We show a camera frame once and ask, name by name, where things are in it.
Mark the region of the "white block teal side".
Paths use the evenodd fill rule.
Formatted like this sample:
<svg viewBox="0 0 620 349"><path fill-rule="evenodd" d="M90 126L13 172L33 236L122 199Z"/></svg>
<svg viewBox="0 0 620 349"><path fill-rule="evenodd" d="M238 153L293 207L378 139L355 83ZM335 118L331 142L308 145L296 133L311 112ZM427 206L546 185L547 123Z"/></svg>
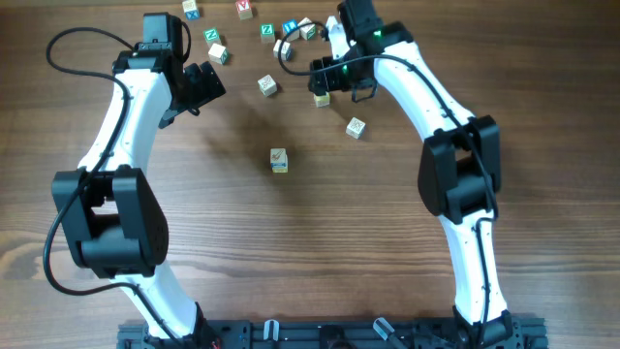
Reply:
<svg viewBox="0 0 620 349"><path fill-rule="evenodd" d="M258 80L258 86L260 91L265 97L268 97L277 92L277 82L271 75L266 75Z"/></svg>

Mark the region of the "yellow top block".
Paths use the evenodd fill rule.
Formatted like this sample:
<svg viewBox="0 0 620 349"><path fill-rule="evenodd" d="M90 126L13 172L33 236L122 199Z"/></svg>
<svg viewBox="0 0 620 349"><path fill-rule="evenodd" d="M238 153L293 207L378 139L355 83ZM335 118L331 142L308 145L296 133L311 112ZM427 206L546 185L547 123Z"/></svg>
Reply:
<svg viewBox="0 0 620 349"><path fill-rule="evenodd" d="M314 102L317 108L327 107L330 104L330 94L314 95Z"/></svg>

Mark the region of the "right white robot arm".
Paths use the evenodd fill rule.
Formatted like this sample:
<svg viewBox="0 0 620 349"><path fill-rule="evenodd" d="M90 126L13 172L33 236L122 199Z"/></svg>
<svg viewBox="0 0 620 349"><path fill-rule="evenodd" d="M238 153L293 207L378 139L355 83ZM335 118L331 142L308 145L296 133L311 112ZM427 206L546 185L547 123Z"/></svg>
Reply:
<svg viewBox="0 0 620 349"><path fill-rule="evenodd" d="M384 23L370 1L343 1L337 10L325 25L331 55L311 63L310 90L356 93L382 86L396 100L423 142L418 191L447 236L457 329L471 347L509 338L492 237L501 187L498 125L454 100L401 22Z"/></svg>

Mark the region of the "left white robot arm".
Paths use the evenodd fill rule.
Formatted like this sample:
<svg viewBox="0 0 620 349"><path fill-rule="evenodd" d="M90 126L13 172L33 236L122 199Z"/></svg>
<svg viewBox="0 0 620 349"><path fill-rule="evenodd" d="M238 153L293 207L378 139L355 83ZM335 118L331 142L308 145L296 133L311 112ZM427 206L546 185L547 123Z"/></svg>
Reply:
<svg viewBox="0 0 620 349"><path fill-rule="evenodd" d="M168 263L168 222L146 178L156 133L225 93L209 63L189 62L190 50L179 17L145 15L142 40L126 44L107 75L114 89L95 142L75 170L51 183L50 231L64 234L78 267L105 290L122 289L143 316L142 325L120 328L123 348L220 344Z"/></svg>

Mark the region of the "cream block yellow side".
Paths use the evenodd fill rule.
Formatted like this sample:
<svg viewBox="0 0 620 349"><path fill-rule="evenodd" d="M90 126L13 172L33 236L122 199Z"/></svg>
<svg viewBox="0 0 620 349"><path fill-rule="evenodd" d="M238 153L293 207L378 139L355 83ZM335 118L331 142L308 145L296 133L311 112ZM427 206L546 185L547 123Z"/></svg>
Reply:
<svg viewBox="0 0 620 349"><path fill-rule="evenodd" d="M284 173L288 172L288 168L287 167L284 167L284 168L272 168L272 171L275 174L284 174Z"/></svg>

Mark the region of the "white block blue base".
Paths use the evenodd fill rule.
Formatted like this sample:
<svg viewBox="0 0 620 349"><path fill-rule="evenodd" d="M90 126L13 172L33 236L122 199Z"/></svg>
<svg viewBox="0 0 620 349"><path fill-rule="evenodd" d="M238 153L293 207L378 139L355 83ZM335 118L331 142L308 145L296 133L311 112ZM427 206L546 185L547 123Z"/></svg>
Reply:
<svg viewBox="0 0 620 349"><path fill-rule="evenodd" d="M270 166L272 168L288 168L288 155L285 148L270 149Z"/></svg>

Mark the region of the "white patterned block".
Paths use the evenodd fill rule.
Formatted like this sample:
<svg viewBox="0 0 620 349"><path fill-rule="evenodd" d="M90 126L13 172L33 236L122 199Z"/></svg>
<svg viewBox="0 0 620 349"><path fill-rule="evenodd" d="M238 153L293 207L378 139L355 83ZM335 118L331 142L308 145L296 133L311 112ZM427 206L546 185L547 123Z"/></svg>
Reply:
<svg viewBox="0 0 620 349"><path fill-rule="evenodd" d="M346 127L346 134L358 140L364 133L366 123L360 119L353 117Z"/></svg>

